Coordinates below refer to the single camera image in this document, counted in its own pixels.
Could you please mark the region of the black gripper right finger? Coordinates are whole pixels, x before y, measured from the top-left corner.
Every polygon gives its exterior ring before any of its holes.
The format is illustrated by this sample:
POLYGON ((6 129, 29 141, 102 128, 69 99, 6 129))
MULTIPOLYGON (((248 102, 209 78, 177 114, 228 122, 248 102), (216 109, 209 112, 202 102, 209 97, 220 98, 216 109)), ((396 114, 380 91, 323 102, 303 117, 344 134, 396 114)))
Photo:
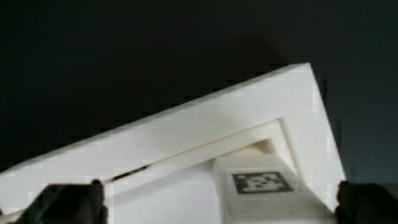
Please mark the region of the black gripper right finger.
POLYGON ((398 183, 339 183, 337 224, 398 224, 398 183))

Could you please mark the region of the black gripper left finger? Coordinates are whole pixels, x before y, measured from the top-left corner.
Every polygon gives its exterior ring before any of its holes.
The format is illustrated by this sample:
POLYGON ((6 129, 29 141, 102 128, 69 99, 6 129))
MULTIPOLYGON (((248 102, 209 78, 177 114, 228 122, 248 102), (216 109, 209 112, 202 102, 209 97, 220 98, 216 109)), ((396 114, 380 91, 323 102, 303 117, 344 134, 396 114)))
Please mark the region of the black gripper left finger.
POLYGON ((104 189, 97 179, 88 184, 49 184, 14 224, 108 224, 104 189))

